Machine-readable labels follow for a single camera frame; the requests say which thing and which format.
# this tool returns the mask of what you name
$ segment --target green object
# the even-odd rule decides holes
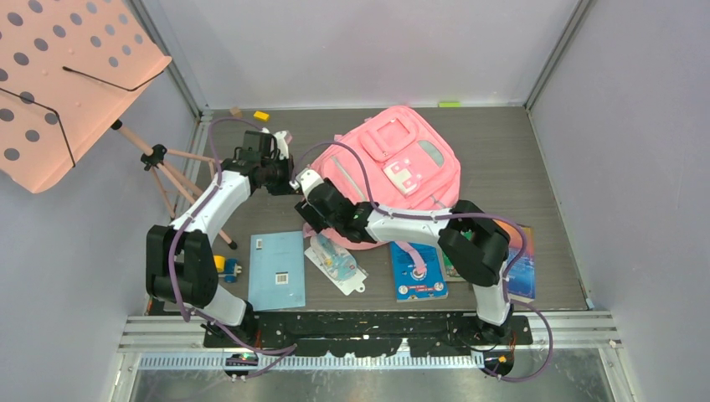
[[[461,102],[439,102],[439,107],[461,107]]]
[[[464,233],[464,237],[466,237],[468,240],[471,239],[471,236],[472,233],[470,231]],[[446,273],[450,276],[459,276],[459,273],[456,272],[454,265],[451,264],[451,260],[449,260],[449,257],[446,255],[446,253],[442,252],[441,254],[444,255],[444,268],[446,269]]]

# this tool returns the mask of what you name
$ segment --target black wire bracket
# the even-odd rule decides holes
[[[124,90],[124,91],[126,91],[126,92],[134,92],[134,91],[136,91],[136,90],[139,90],[139,89],[142,88],[144,85],[146,85],[147,83],[149,83],[149,82],[155,80],[160,74],[162,74],[162,71],[161,71],[161,72],[155,74],[153,77],[151,77],[151,78],[149,78],[149,79],[143,81],[139,86],[135,86],[135,87],[133,87],[133,88],[126,88],[125,86],[121,86],[121,85],[118,85],[118,84],[114,84],[114,83],[112,83],[112,82],[110,82],[110,81],[103,80],[103,79],[101,79],[101,78],[99,78],[99,77],[96,77],[96,76],[93,76],[93,75],[91,75],[91,74],[86,74],[86,73],[84,73],[84,72],[81,72],[81,71],[78,71],[78,70],[74,70],[74,69],[72,69],[71,67],[67,67],[66,65],[63,65],[63,66],[62,66],[62,70],[68,71],[68,72],[70,72],[70,73],[75,73],[75,74],[78,74],[78,75],[83,75],[83,76],[86,77],[86,78],[91,78],[92,80],[97,80],[97,81],[99,81],[100,83],[113,86],[114,88],[118,88],[119,90]]]
[[[141,162],[146,165],[143,170],[146,172],[151,170],[151,168],[156,167],[161,164],[163,159],[165,159],[165,154],[167,153],[167,148],[162,144],[156,144],[153,146],[153,153],[146,155],[145,153],[141,155]]]
[[[64,138],[64,144],[66,145],[67,151],[69,152],[69,157],[71,158],[71,167],[76,168],[76,160],[74,159],[74,153],[72,153],[71,147],[69,146],[69,139],[67,139],[66,131],[64,130],[64,124],[62,124],[62,118],[61,118],[61,116],[59,116],[59,112],[56,111],[56,109],[54,109],[53,107],[43,105],[43,104],[35,101],[34,99],[26,98],[22,95],[16,94],[16,93],[9,91],[9,90],[5,90],[3,88],[0,88],[0,90],[8,95],[12,95],[12,96],[20,99],[24,103],[37,105],[37,106],[42,107],[48,111],[51,111],[52,113],[54,113],[55,116],[57,116],[57,122],[59,123],[59,129],[62,131],[62,137]]]

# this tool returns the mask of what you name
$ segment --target white wall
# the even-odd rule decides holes
[[[166,75],[121,119],[181,150],[195,125]],[[146,232],[167,221],[140,155],[108,131],[46,192],[0,174],[3,401],[97,402],[112,383],[126,315],[145,303]]]
[[[650,401],[707,400],[710,3],[598,1],[533,122],[594,301]]]
[[[218,109],[520,105],[577,0],[143,2]]]

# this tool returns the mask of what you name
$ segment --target pink music stand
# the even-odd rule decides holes
[[[31,193],[51,188],[112,125],[121,125],[121,114],[170,61],[122,0],[2,0],[0,169]],[[153,154],[128,127],[117,131]],[[167,153],[208,162],[214,171],[209,158]],[[174,218],[156,169],[190,203],[202,191],[168,162],[150,166]]]

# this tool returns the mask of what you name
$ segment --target perforated panel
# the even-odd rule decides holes
[[[33,193],[52,187],[147,87],[64,66],[133,88],[170,60],[121,0],[3,0],[0,88],[24,99],[0,93],[0,168]]]
[[[226,360],[232,353],[144,353],[139,369],[143,370],[215,370],[227,369]],[[260,355],[262,369],[273,363],[278,357]],[[471,353],[471,356],[412,358],[409,352],[397,352],[394,356],[378,358],[336,358],[330,353],[320,358],[289,356],[281,360],[274,370],[393,370],[393,369],[480,369],[483,367],[483,354]]]

